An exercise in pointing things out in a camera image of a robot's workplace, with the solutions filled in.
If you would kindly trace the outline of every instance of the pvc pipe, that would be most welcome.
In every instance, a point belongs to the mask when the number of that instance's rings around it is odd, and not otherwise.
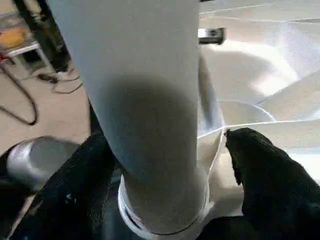
[[[128,214],[188,228],[207,195],[196,164],[198,2],[49,0],[110,147]]]
[[[202,55],[203,50],[203,47],[201,47],[198,68],[198,137],[217,130],[224,125],[223,115],[217,102],[215,90],[212,86],[207,63]]]

